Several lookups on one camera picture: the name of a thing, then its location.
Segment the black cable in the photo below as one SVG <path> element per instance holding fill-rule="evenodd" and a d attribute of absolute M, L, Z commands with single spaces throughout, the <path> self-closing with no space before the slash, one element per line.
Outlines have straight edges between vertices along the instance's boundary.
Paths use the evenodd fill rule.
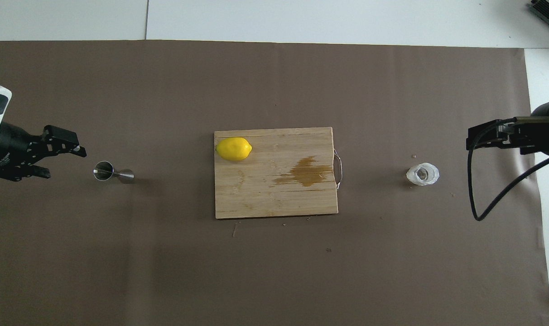
<path fill-rule="evenodd" d="M 473 152 L 474 152 L 474 149 L 476 148 L 476 146 L 478 145 L 478 142 L 480 141 L 480 139 L 487 133 L 487 132 L 490 132 L 491 130 L 494 130 L 495 128 L 497 128 L 498 126 L 500 125 L 503 125 L 503 124 L 509 124 L 511 122 L 516 122 L 516 118 L 510 118 L 510 119 L 506 119 L 506 120 L 500 120 L 498 122 L 496 122 L 495 124 L 491 125 L 491 126 L 488 126 L 487 128 L 485 128 L 484 130 L 482 130 L 479 134 L 476 135 L 476 137 L 474 138 L 474 140 L 472 141 L 472 144 L 470 145 L 470 149 L 467 153 L 467 190 L 469 192 L 469 196 L 470 196 L 470 206 L 472 207 L 472 215 L 474 216 L 474 218 L 476 219 L 476 221 L 482 221 L 484 219 L 484 217 L 486 217 L 488 215 L 488 213 L 490 213 L 490 211 L 492 211 L 492 208 L 494 208 L 494 206 L 496 206 L 496 204 L 498 204 L 498 202 L 512 189 L 514 188 L 515 185 L 517 185 L 519 182 L 521 182 L 522 180 L 524 180 L 525 178 L 527 178 L 529 175 L 531 175 L 532 173 L 535 173 L 538 169 L 540 168 L 543 168 L 545 167 L 546 165 L 549 165 L 549 158 L 548 159 L 545 159 L 544 161 L 538 163 L 537 165 L 534 165 L 533 167 L 531 167 L 530 169 L 528 169 L 527 171 L 525 171 L 525 173 L 519 175 L 516 179 L 514 179 L 512 182 L 510 182 L 508 184 L 508 186 L 506 186 L 501 192 L 500 194 L 498 194 L 498 196 L 496 196 L 496 198 L 494 198 L 494 200 L 492 200 L 492 202 L 490 203 L 490 205 L 488 205 L 488 207 L 484 210 L 484 212 L 482 213 L 482 215 L 478 216 L 478 213 L 476 212 L 476 204 L 474 203 L 474 194 L 473 194 L 473 189 L 472 189 L 472 155 L 473 155 Z"/>

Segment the cutting board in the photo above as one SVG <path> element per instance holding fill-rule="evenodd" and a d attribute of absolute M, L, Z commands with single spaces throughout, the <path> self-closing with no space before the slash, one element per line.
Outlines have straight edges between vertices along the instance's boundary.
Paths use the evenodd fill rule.
<path fill-rule="evenodd" d="M 243 161 L 215 152 L 217 219 L 338 212 L 331 127 L 217 131 L 214 148 L 229 137 L 252 152 Z"/>

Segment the wet stain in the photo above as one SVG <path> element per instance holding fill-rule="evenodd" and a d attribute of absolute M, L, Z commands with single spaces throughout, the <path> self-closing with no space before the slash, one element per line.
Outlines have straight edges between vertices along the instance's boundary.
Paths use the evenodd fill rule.
<path fill-rule="evenodd" d="M 317 182 L 323 182 L 327 173 L 333 173 L 331 165 L 313 165 L 314 157 L 309 156 L 301 159 L 290 173 L 282 174 L 274 180 L 276 184 L 300 183 L 303 187 L 310 187 Z"/>

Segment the brown paper sheet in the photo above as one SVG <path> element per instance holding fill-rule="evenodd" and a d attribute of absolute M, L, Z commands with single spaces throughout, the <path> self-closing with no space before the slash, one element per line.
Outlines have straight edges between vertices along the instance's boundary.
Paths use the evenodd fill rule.
<path fill-rule="evenodd" d="M 5 121 L 88 150 L 0 179 L 0 325 L 549 324 L 534 177 L 480 223 L 467 199 L 467 128 L 529 114 L 521 49 L 0 42 L 0 84 Z M 313 126 L 338 215 L 214 219 L 215 130 Z M 435 185 L 405 180 L 422 162 Z M 531 163 L 478 150 L 479 209 Z"/>

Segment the lemon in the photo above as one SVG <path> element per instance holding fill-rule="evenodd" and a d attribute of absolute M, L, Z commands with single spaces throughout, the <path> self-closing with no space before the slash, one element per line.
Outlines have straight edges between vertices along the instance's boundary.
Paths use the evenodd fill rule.
<path fill-rule="evenodd" d="M 218 152 L 218 155 L 229 161 L 242 161 L 248 157 L 250 151 L 252 151 L 252 146 L 250 146 L 248 140 L 242 137 L 222 139 L 218 145 L 216 145 L 216 152 Z"/>

